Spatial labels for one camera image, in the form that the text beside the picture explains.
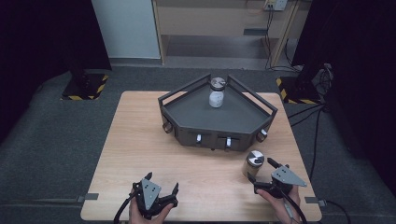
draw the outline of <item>glass jar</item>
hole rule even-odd
[[[221,77],[214,77],[210,80],[209,104],[212,107],[221,107],[224,100],[225,80]]]

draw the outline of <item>human hand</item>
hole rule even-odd
[[[133,197],[129,205],[129,223],[130,224],[161,224],[168,216],[169,212],[173,208],[173,204],[170,203],[161,211],[161,213],[152,220],[145,219],[139,212],[137,207],[136,198]]]
[[[287,200],[274,198],[271,194],[263,189],[257,189],[256,192],[274,207],[275,215],[280,222],[282,222],[283,224],[300,223],[300,216]],[[297,205],[300,206],[300,196],[298,194],[297,186],[293,186],[289,193],[289,196],[294,200]],[[289,216],[289,213],[285,207],[285,203],[289,206],[290,211],[293,213],[293,217]]]

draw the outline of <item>jar lid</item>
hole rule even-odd
[[[257,150],[251,151],[247,155],[247,161],[253,167],[260,167],[264,163],[264,155]]]
[[[225,88],[225,80],[221,77],[214,77],[210,80],[210,88],[214,91],[223,91]]]

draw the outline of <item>black base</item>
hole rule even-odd
[[[64,100],[93,100],[99,97],[106,83],[105,74],[84,74],[84,78],[72,78],[62,93]]]
[[[320,104],[320,96],[312,83],[297,88],[297,77],[279,77],[276,80],[284,103],[289,104]]]

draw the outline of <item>wooden table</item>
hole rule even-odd
[[[321,219],[318,205],[305,202],[304,197],[315,197],[315,193],[277,94],[259,93],[278,112],[268,138],[245,152],[181,146],[172,134],[163,131],[158,97],[164,94],[122,94],[89,189],[99,197],[85,201],[81,211],[84,220],[112,220],[132,183],[152,172],[151,181],[163,188],[160,197],[170,194],[179,183],[178,207],[171,211],[168,221],[275,221],[271,205],[253,193],[253,185],[241,172],[245,157],[253,149],[290,165],[308,185],[300,188],[301,208],[307,220]],[[270,181],[274,170],[265,163],[258,181]],[[120,220],[128,219],[127,210]]]

